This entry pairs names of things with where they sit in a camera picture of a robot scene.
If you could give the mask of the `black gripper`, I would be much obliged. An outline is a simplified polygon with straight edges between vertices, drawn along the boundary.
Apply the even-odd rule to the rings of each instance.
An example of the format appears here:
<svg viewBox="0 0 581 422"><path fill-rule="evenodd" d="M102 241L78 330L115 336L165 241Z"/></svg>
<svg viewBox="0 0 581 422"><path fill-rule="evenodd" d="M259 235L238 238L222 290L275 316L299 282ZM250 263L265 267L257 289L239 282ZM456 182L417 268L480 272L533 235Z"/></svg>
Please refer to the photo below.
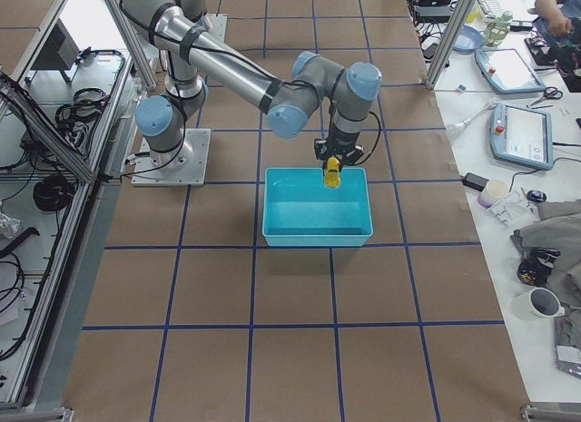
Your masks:
<svg viewBox="0 0 581 422"><path fill-rule="evenodd" d="M322 166L327 167L331 157L339 161L340 168L354 166L363 157L364 148L358 144L359 133L329 131L326 138L314 140L314 152Z"/></svg>

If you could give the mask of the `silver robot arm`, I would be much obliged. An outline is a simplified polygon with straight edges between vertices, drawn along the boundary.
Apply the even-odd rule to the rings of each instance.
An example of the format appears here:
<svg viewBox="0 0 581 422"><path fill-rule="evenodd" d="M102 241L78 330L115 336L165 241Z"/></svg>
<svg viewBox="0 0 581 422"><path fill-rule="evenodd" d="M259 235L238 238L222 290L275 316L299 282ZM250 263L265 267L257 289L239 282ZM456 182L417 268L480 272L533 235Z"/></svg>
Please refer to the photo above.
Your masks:
<svg viewBox="0 0 581 422"><path fill-rule="evenodd" d="M205 0L120 0L119 8L150 45L169 52L169 92L182 94L203 72L266 114L269 127L285 139L295 137L329 100L329 132L315 141L316 158L334 157L341 167L368 159L358 138L379 93L382 75L375 65L344 67L305 51L290 81L283 81L210 34L203 22Z"/></svg>

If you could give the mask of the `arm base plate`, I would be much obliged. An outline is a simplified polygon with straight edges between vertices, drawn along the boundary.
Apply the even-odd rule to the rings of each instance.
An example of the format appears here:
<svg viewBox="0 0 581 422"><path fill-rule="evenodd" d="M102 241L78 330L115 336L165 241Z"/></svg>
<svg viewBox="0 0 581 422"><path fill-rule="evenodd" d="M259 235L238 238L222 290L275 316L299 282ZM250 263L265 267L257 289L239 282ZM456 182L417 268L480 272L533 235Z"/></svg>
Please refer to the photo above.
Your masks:
<svg viewBox="0 0 581 422"><path fill-rule="evenodd" d="M208 162L212 130L187 128L179 152L152 152L142 138L141 152L148 152L136 161L137 174L131 183L136 187L203 186Z"/></svg>
<svg viewBox="0 0 581 422"><path fill-rule="evenodd" d="M202 25L209 31L209 33L220 42L225 42L225 35L228 24L228 16L226 14L211 14L207 13L201 20Z"/></svg>

